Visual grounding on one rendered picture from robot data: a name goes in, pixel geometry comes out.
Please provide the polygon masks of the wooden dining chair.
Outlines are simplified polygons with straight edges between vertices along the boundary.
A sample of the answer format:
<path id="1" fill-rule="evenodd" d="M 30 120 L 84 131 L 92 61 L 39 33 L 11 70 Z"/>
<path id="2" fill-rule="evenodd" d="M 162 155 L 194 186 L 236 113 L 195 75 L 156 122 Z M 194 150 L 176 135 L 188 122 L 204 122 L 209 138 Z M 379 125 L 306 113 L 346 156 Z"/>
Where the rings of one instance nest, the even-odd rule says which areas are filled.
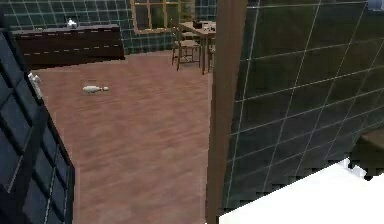
<path id="1" fill-rule="evenodd" d="M 210 38 L 207 41 L 207 71 L 214 67 L 215 52 L 215 38 Z"/>
<path id="2" fill-rule="evenodd" d="M 181 64 L 198 63 L 201 66 L 202 46 L 194 39 L 187 39 L 183 36 L 179 26 L 173 26 L 171 33 L 175 38 L 172 45 L 171 63 L 176 65 L 176 70 L 180 69 Z"/>

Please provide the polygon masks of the wooden dining table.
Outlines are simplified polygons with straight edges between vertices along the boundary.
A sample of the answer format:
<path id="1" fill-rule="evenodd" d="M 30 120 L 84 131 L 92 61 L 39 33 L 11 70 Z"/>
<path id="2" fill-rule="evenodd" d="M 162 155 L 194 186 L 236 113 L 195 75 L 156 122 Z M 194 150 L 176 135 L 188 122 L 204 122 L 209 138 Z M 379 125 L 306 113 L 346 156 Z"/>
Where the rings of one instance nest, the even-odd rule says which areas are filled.
<path id="1" fill-rule="evenodd" d="M 202 46 L 201 50 L 201 73 L 205 74 L 207 71 L 207 41 L 210 38 L 216 39 L 216 23 L 213 21 L 201 21 L 202 28 L 195 29 L 193 27 L 193 22 L 182 22 L 178 26 L 182 30 L 186 30 L 192 34 L 195 34 L 198 37 L 198 43 Z"/>

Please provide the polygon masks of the white bottle on floor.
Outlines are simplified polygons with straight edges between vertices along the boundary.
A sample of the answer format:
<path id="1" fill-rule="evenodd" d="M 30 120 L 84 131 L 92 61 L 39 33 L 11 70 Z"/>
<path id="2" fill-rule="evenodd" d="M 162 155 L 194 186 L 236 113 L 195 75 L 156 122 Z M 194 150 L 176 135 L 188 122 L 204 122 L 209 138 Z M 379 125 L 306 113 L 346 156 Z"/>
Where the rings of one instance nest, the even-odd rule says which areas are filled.
<path id="1" fill-rule="evenodd" d="M 85 86 L 82 89 L 83 91 L 87 93 L 97 93 L 97 92 L 104 92 L 104 91 L 109 91 L 109 87 L 99 87 L 99 86 Z"/>

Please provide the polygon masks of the wooden framed window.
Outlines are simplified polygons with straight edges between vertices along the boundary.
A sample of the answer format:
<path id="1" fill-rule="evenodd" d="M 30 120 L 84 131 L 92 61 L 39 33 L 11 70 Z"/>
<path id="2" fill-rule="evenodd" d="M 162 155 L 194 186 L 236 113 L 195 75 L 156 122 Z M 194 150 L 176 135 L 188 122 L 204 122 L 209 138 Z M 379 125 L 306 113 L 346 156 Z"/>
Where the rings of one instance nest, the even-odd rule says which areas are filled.
<path id="1" fill-rule="evenodd" d="M 134 32 L 155 34 L 169 32 L 195 17 L 196 0 L 130 0 Z"/>

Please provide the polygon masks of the dark brown long sideboard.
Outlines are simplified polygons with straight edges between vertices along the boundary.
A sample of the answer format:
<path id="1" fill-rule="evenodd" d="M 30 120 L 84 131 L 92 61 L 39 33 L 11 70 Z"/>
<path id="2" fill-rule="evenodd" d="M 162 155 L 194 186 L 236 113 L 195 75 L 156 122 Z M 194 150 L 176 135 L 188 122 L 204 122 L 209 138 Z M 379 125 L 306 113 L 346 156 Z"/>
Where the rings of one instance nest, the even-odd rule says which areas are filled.
<path id="1" fill-rule="evenodd" d="M 18 30 L 12 34 L 31 69 L 125 59 L 117 24 Z"/>

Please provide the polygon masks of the dark panelled room door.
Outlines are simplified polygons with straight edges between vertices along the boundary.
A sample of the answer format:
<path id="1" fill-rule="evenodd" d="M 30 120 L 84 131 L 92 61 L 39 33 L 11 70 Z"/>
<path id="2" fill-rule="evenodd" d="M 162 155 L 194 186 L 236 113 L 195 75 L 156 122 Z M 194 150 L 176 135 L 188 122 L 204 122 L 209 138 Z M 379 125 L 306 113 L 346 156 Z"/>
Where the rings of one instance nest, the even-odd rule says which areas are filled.
<path id="1" fill-rule="evenodd" d="M 0 224 L 75 224 L 75 167 L 0 12 Z"/>

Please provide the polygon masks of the brown wooden door frame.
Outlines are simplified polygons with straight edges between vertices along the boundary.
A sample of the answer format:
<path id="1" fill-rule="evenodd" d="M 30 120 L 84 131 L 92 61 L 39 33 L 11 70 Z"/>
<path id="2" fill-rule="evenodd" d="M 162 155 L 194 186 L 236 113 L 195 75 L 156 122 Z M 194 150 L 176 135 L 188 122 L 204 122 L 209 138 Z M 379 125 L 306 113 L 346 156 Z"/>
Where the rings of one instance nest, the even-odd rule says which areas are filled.
<path id="1" fill-rule="evenodd" d="M 205 220 L 219 224 L 248 0 L 218 0 Z"/>

